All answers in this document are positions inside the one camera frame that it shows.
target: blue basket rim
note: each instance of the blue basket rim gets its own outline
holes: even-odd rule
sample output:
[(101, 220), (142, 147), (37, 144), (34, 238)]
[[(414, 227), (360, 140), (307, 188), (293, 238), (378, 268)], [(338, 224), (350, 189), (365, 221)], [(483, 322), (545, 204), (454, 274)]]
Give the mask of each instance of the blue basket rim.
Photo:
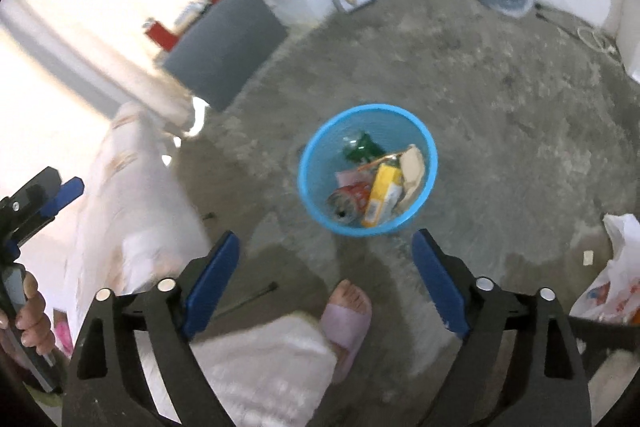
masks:
[[(429, 169), (427, 172), (427, 179), (425, 180), (424, 186), (422, 188), (422, 192), (418, 196), (417, 200), (415, 200), (414, 203), (412, 203), (412, 205), (406, 211), (404, 211), (404, 213), (402, 213), (398, 217), (395, 217), (391, 221), (387, 221), (386, 223), (383, 223), (382, 225), (379, 225), (377, 227), (372, 227), (371, 229), (354, 229), (353, 227), (346, 227), (345, 225), (336, 223), (316, 208), (315, 204), (313, 204), (313, 201), (311, 200), (308, 188), (306, 186), (306, 174), (309, 168), (311, 153), (315, 149), (316, 145), (318, 145), (318, 142), (321, 140), (324, 134), (336, 123), (349, 118), (352, 114), (370, 110), (390, 111), (400, 114), (407, 120), (410, 120), (420, 130), (427, 142)], [(431, 133), (429, 132), (425, 124), (423, 124), (414, 114), (401, 107), (388, 105), (386, 103), (369, 103), (367, 105), (358, 105), (356, 107), (352, 107), (340, 114), (337, 114), (336, 116), (328, 120), (322, 127), (320, 127), (318, 131), (316, 131), (311, 141), (306, 145), (305, 152), (303, 152), (302, 159), (300, 160), (300, 169), (298, 170), (298, 192), (300, 194), (302, 202), (306, 207), (307, 212), (309, 212), (311, 217), (313, 217), (318, 223), (320, 223), (320, 225), (322, 225), (326, 229), (329, 229), (331, 232), (340, 235), (347, 235), (350, 237), (370, 237), (373, 235), (380, 235), (382, 233), (393, 232), (402, 227), (402, 225), (404, 225), (404, 223), (406, 223), (408, 220), (412, 219), (412, 217), (414, 217), (415, 214), (418, 213), (418, 210), (420, 210), (424, 202), (429, 197), (429, 194), (431, 193), (433, 185), (436, 181), (437, 171), (438, 151), (436, 149), (436, 144), (433, 140), (433, 136), (431, 136)]]

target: red can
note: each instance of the red can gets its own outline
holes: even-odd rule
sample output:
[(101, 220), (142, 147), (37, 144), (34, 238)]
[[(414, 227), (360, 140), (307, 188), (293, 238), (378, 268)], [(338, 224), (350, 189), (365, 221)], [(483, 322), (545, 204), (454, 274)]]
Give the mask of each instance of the red can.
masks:
[(370, 196), (371, 185), (361, 182), (338, 188), (329, 196), (327, 203), (331, 207), (334, 219), (346, 225), (364, 216)]
[(167, 28), (153, 18), (149, 18), (142, 25), (145, 34), (164, 51), (170, 52), (180, 40), (180, 37), (172, 34)]

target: concrete floor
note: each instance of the concrete floor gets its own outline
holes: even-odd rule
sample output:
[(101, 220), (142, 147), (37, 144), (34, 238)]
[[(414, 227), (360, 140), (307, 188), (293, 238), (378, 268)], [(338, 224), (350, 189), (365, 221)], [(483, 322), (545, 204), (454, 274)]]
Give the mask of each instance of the concrete floor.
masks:
[[(435, 187), (412, 229), (354, 240), (311, 220), (296, 193), (310, 136), (353, 105), (416, 114), (438, 147)], [(371, 297), (372, 327), (346, 383), (313, 426), (413, 426), (459, 347), (410, 257), (427, 227), (446, 253), (505, 289), (556, 290), (568, 310), (610, 256), (605, 212), (638, 210), (640, 86), (608, 58), (529, 16), (475, 0), (378, 0), (280, 52), (224, 114), (184, 143), (178, 175), (212, 238), (245, 258), (221, 307), (281, 288), (208, 334), (303, 309), (319, 316), (349, 278)], [(595, 251), (591, 267), (582, 252)]]

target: blue trash basket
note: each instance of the blue trash basket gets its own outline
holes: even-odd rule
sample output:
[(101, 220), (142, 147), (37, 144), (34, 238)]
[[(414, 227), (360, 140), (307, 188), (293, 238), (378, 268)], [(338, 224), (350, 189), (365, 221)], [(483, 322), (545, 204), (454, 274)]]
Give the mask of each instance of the blue trash basket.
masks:
[[(359, 222), (342, 225), (334, 221), (327, 198), (337, 188), (335, 173), (353, 169), (342, 154), (344, 138), (361, 131), (387, 152), (402, 151), (415, 144), (426, 163), (422, 191), (400, 216), (366, 229)], [(298, 170), (298, 191), (309, 214), (323, 227), (340, 235), (369, 237), (395, 232), (417, 214), (429, 197), (438, 170), (436, 144), (427, 127), (410, 112), (393, 105), (360, 105), (334, 116), (316, 132), (306, 146)]]

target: silver screw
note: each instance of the silver screw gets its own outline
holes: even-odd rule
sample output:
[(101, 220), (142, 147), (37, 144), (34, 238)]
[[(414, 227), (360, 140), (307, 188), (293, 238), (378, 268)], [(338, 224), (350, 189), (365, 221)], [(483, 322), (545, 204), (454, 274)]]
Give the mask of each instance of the silver screw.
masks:
[(102, 288), (95, 294), (95, 299), (100, 302), (106, 301), (109, 297), (111, 297), (111, 290), (108, 288)]
[(175, 281), (173, 279), (162, 279), (158, 283), (158, 289), (161, 292), (170, 292), (175, 288)]
[(487, 279), (487, 277), (481, 277), (476, 279), (476, 286), (485, 292), (490, 292), (494, 289), (494, 282), (491, 279)]
[(540, 296), (545, 299), (545, 301), (552, 301), (556, 298), (556, 294), (551, 288), (542, 288), (542, 290), (540, 290)]

